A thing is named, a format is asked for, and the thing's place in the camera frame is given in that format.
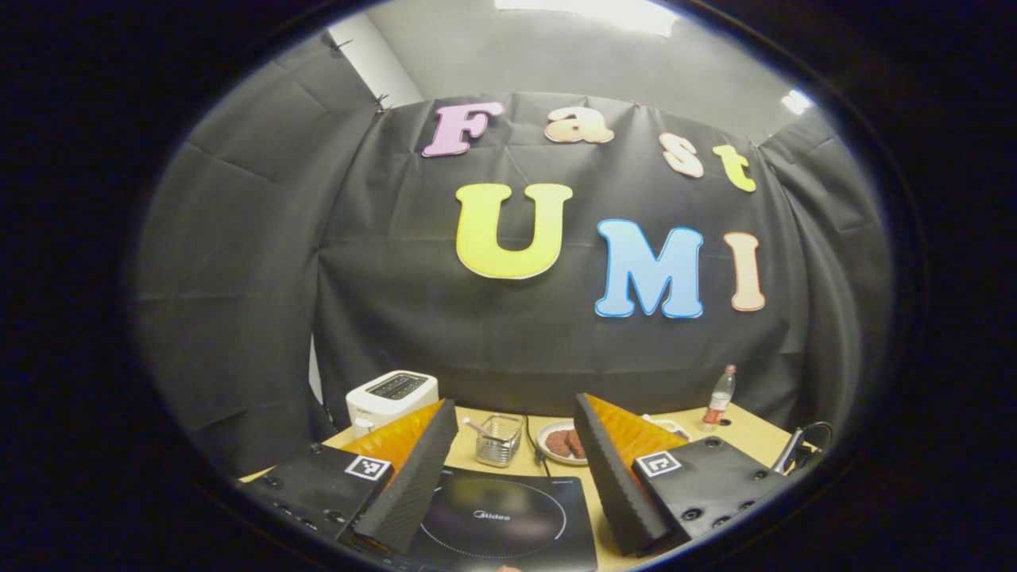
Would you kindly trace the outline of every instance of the ceiling light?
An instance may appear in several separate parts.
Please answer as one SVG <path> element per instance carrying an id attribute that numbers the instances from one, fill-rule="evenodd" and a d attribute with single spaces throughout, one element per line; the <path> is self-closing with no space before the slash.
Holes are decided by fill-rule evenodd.
<path id="1" fill-rule="evenodd" d="M 813 107 L 813 101 L 797 90 L 791 90 L 791 93 L 784 96 L 780 103 L 787 106 L 787 109 L 790 109 L 791 113 L 795 115 L 801 115 L 806 109 Z"/>
<path id="2" fill-rule="evenodd" d="M 674 12 L 649 0 L 494 0 L 499 10 L 552 10 L 610 21 L 637 32 L 671 37 Z"/>

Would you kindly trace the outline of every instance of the midea logo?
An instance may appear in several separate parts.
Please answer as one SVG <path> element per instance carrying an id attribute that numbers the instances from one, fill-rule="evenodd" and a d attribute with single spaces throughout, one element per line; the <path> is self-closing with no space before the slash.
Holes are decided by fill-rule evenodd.
<path id="1" fill-rule="evenodd" d="M 512 518 L 510 518 L 507 516 L 502 516 L 500 514 L 491 514 L 489 512 L 484 512 L 484 511 L 473 511 L 473 517 L 474 518 L 490 518 L 491 520 L 512 520 Z"/>

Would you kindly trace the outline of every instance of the black curtain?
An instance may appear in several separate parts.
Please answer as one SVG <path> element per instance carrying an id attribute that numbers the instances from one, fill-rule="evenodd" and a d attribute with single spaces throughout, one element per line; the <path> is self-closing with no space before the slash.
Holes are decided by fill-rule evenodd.
<path id="1" fill-rule="evenodd" d="M 437 108 L 488 101 L 505 112 L 469 152 L 421 156 Z M 573 106 L 600 111 L 614 139 L 548 140 L 547 114 Z M 696 146 L 702 178 L 668 167 L 663 132 Z M 755 192 L 728 180 L 711 151 L 721 145 L 749 160 Z M 456 191 L 472 183 L 513 188 L 498 226 L 507 249 L 532 240 L 528 184 L 571 187 L 554 266 L 518 281 L 468 270 L 456 252 Z M 394 109 L 365 135 L 320 246 L 314 333 L 325 402 L 348 422 L 346 392 L 407 368 L 434 375 L 441 394 L 463 405 L 571 415 L 573 396 L 585 391 L 657 413 L 705 406 L 724 365 L 736 363 L 735 403 L 784 427 L 841 421 L 868 391 L 864 364 L 879 356 L 893 303 L 876 193 L 815 113 L 757 149 L 708 125 L 585 96 L 473 95 Z M 672 228 L 703 235 L 702 316 L 595 314 L 607 266 L 597 223 L 611 218 L 639 224 L 655 253 Z M 731 307 L 723 235 L 732 231 L 759 238 L 761 310 Z"/>
<path id="2" fill-rule="evenodd" d="M 139 339 L 183 431 L 227 473 L 335 433 L 307 382 L 316 245 L 374 112 L 350 62 L 312 38 L 211 108 L 155 190 Z"/>

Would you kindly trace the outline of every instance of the plastic bottle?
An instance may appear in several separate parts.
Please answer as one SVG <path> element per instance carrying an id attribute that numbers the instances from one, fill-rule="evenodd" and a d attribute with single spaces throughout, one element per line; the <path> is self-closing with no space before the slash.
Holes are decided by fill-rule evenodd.
<path id="1" fill-rule="evenodd" d="M 703 424 L 700 426 L 704 432 L 712 432 L 720 423 L 720 418 L 724 416 L 724 411 L 727 410 L 727 404 L 731 402 L 731 397 L 734 396 L 734 365 L 728 365 L 724 367 L 724 374 L 717 380 L 717 385 L 713 388 L 713 394 L 710 396 L 710 405 L 706 408 L 706 414 L 703 415 Z"/>

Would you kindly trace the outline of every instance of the meat patty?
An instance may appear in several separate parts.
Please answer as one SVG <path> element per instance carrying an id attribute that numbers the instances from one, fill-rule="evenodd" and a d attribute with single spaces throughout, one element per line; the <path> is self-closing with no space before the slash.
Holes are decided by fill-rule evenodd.
<path id="1" fill-rule="evenodd" d="M 572 430 L 565 435 L 565 445 L 572 451 L 573 455 L 576 455 L 577 459 L 585 459 L 586 451 L 583 450 L 583 444 L 579 442 L 579 434 L 576 430 Z"/>
<path id="2" fill-rule="evenodd" d="M 567 437 L 567 431 L 555 431 L 547 436 L 547 441 L 544 443 L 547 445 L 547 449 L 551 453 L 554 453 L 559 457 L 567 457 L 569 454 L 572 453 L 572 449 L 570 449 L 569 445 L 565 443 L 565 438 Z"/>

